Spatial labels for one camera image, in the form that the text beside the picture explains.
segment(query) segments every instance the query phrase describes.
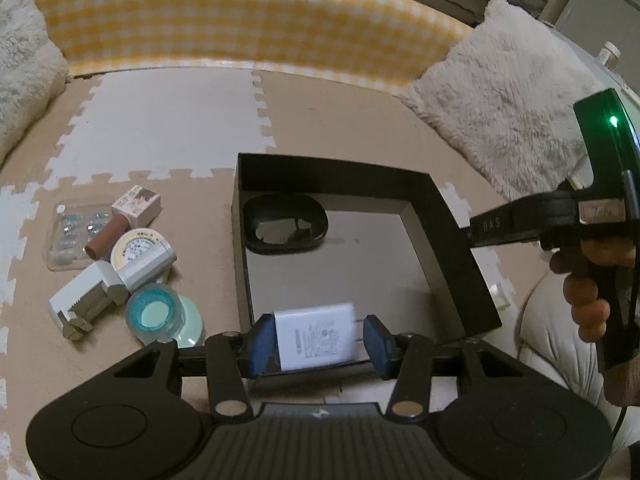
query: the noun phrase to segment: metal screw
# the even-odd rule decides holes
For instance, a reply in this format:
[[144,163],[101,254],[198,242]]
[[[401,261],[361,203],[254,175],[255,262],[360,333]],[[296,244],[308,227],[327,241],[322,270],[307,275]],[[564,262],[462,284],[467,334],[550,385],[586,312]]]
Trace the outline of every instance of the metal screw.
[[216,404],[216,412],[223,416],[242,415],[247,408],[244,402],[235,399],[223,400]]
[[397,416],[415,418],[424,411],[424,407],[414,400],[401,400],[391,407],[391,411]]

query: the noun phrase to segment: round dial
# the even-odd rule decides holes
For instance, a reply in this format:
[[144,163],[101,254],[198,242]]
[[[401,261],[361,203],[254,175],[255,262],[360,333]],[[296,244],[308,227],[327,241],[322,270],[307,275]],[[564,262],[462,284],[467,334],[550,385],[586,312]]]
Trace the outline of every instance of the round dial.
[[149,238],[134,238],[124,246],[122,250],[122,259],[128,263],[140,256],[140,254],[148,251],[154,243],[155,242],[153,240],[149,240]]

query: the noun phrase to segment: white fur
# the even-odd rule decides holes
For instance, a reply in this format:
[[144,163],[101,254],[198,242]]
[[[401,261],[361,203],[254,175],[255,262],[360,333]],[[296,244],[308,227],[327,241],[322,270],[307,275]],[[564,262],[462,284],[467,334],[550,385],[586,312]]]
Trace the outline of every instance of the white fur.
[[545,25],[492,0],[402,100],[507,200],[555,189],[585,153],[573,104],[602,84]]
[[34,0],[0,0],[0,165],[65,87],[68,65]]

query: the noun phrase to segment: gingham cloth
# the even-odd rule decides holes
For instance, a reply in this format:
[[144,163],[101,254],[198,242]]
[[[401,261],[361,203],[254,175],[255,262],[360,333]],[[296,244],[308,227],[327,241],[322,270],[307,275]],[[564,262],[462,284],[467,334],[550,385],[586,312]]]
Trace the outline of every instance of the gingham cloth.
[[36,0],[71,75],[277,70],[398,94],[471,29],[412,0]]

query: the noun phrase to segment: round measuring tape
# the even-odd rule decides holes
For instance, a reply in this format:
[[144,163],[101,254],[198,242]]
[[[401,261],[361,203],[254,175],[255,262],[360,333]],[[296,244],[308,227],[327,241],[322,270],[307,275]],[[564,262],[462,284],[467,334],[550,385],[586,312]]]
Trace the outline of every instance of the round measuring tape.
[[129,298],[126,321],[144,344],[169,337],[187,348],[202,339],[202,316],[193,301],[160,283],[145,285]]
[[147,227],[124,233],[111,250],[111,265],[114,269],[120,270],[160,240],[164,240],[163,236]]

